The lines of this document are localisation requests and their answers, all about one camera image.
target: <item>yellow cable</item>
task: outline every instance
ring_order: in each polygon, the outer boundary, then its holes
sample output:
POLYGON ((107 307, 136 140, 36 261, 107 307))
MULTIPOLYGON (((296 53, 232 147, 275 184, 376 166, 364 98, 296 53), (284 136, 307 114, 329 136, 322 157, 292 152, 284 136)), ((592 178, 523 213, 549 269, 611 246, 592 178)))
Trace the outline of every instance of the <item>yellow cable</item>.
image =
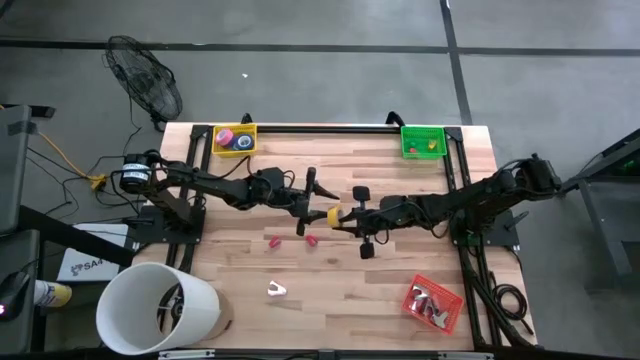
POLYGON ((97 176, 89 176, 87 174, 85 174, 82 170, 78 169, 77 166, 73 165, 73 163, 71 162, 71 160, 69 160, 67 158, 67 156, 64 154, 64 152, 58 147, 58 145, 56 145, 51 139, 49 139, 49 137, 41 132, 39 132, 40 136, 42 136, 42 138, 49 143, 49 145, 58 153, 60 154, 60 156, 62 157, 62 159, 69 164, 69 166, 71 166, 71 168, 80 176, 87 178, 87 180, 91 181, 91 189, 96 190, 100 187, 102 187, 106 182, 107 182, 107 176, 104 174, 101 175, 97 175, 97 176))

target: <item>wooden tabletop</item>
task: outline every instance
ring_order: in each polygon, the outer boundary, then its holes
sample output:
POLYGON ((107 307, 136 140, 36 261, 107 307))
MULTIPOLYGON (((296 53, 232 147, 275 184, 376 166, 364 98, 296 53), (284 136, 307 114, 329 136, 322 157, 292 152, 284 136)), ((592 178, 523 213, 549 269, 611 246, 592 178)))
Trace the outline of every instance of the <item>wooden tabletop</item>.
MULTIPOLYGON (((170 160, 187 156, 191 123, 167 125, 161 153, 170 160)), ((489 131, 485 126, 462 127, 471 180, 496 170, 489 131)), ((459 186, 458 160, 453 162, 459 186)), ((209 172, 222 174, 238 159, 212 156, 209 172)), ((340 196, 343 208, 355 206, 351 188, 371 189, 368 207, 391 194, 446 193, 442 160, 404 160, 399 135, 259 134, 251 170, 277 166, 293 170, 294 186, 304 188, 307 167, 315 166, 320 184, 340 196)), ((242 166, 229 178, 248 175, 242 166)), ((312 198, 313 209, 327 210, 337 200, 312 198)), ((361 260, 361 241, 331 230, 317 221, 307 234, 319 239, 311 248, 295 235, 296 219, 283 210, 257 206, 241 212, 207 197, 207 218, 192 274, 209 281, 230 299, 235 312, 222 336, 198 343, 211 348, 469 350, 473 348, 466 306, 452 336, 440 333, 401 310, 401 302, 416 273, 464 298, 462 274, 450 239, 430 232, 402 229, 391 232, 386 245, 375 245, 376 257, 361 260), (282 238, 270 249, 273 235, 282 238), (267 295, 269 281, 288 290, 281 298, 267 295)), ((436 231, 444 230, 444 224, 436 231)), ((166 245, 153 245, 135 262, 164 262, 166 245)), ((489 269, 498 283, 509 283, 526 294, 515 257, 502 248, 487 248, 489 269)), ((489 339, 486 310, 477 299, 480 322, 489 339)), ((527 321, 532 324, 530 315, 527 321)), ((522 325, 514 326, 528 336, 522 325)))

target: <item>pink object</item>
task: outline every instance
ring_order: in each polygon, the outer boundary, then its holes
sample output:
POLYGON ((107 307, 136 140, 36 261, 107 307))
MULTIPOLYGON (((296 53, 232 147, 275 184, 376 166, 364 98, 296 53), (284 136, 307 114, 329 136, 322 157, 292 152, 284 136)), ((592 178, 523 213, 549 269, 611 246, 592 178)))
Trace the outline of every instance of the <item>pink object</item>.
POLYGON ((318 239, 313 235, 307 235, 304 239, 307 240, 307 243, 309 243, 309 246, 313 247, 318 245, 318 239))
POLYGON ((216 144, 222 147, 228 147, 233 144, 233 131, 229 129, 222 129, 218 131, 216 135, 216 144))
POLYGON ((269 241, 269 247, 273 249, 281 243, 282 240, 280 240, 280 237, 278 235, 273 235, 273 237, 271 237, 271 241, 269 241))

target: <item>concrete floor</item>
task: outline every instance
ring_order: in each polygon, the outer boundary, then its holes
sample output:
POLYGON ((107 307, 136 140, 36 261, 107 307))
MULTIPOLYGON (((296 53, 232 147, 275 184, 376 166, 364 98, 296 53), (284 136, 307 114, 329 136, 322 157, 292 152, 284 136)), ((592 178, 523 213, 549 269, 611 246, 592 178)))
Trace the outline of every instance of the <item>concrete floor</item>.
MULTIPOLYGON (((460 46, 640 47, 634 0, 450 0, 450 6, 460 46)), ((20 0, 0 20, 0 37, 104 41, 127 34, 188 43, 444 46, 443 29, 438 0, 20 0)), ((155 54, 178 80, 179 121, 236 121, 250 112, 258 122, 380 123, 395 110, 410 124, 461 123, 448 55, 155 54)), ((538 152, 566 179, 640 124, 636 57, 462 56, 461 64, 473 123, 489 126, 499 164, 538 152)), ((101 51, 0 48, 0 74, 1 101, 58 109, 40 129, 79 167, 122 152, 133 130, 128 99, 101 51)), ((147 119, 134 106, 144 130, 130 151, 159 147, 161 136, 147 119)), ((39 138, 31 145, 54 156, 39 138)), ((101 169, 117 166, 104 162, 101 169)), ((86 184, 70 189, 81 208, 64 219, 69 223, 132 213, 101 207, 86 184)), ((61 194, 41 170, 27 168, 24 204, 45 211, 61 194)), ((638 295, 584 290, 604 254, 578 194, 517 207, 526 209, 531 215, 518 231, 540 343, 637 357, 638 295)), ((55 346, 95 346, 93 308, 74 311, 73 323, 55 325, 55 346)))

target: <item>green object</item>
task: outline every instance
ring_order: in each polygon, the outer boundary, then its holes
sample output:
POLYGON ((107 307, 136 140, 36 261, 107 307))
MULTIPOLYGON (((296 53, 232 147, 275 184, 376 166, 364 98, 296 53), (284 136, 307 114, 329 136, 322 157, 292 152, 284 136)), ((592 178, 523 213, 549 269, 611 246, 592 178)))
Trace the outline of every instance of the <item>green object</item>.
POLYGON ((403 126, 400 129, 403 158, 436 160, 447 155, 443 128, 403 126))

